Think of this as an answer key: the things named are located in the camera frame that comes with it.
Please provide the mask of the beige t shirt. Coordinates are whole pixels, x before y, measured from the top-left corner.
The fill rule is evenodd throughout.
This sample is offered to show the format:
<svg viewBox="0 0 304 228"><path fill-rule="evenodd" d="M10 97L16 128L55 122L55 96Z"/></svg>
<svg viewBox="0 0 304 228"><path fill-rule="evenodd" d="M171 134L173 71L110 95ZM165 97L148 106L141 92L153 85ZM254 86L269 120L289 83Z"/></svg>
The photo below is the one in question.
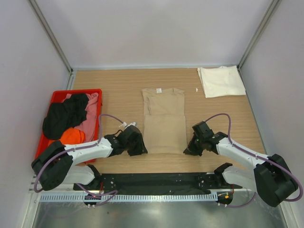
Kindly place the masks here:
<svg viewBox="0 0 304 228"><path fill-rule="evenodd" d="M187 147L185 94L177 88L143 89L143 141L150 154L182 154Z"/></svg>

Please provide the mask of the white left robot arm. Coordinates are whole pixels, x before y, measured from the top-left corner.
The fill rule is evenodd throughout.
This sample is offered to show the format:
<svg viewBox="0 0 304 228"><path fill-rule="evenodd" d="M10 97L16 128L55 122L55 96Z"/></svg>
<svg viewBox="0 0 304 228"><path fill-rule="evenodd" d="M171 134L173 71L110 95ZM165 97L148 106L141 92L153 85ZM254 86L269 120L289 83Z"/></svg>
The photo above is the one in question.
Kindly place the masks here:
<svg viewBox="0 0 304 228"><path fill-rule="evenodd" d="M143 135L135 125L126 126L118 135L108 134L87 143L64 145L54 141L31 164L36 175L34 191L52 190L62 183L86 185L90 190L96 190L101 184L97 169L80 164L120 155L124 151L129 156L147 153Z"/></svg>

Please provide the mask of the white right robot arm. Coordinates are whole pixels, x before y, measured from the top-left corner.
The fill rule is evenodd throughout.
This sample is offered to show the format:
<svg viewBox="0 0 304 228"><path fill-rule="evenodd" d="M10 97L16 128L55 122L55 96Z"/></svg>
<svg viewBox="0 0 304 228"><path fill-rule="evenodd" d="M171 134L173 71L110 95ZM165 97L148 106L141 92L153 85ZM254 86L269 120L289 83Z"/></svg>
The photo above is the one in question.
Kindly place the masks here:
<svg viewBox="0 0 304 228"><path fill-rule="evenodd" d="M236 184L254 191L269 206L276 207L297 190L303 189L292 176L285 160L278 154L267 156L255 152L231 139L229 133L214 133L205 121L192 127L193 137L184 153L201 156L203 151L229 157L244 166L239 169L232 164L220 167L214 176L219 188Z"/></svg>

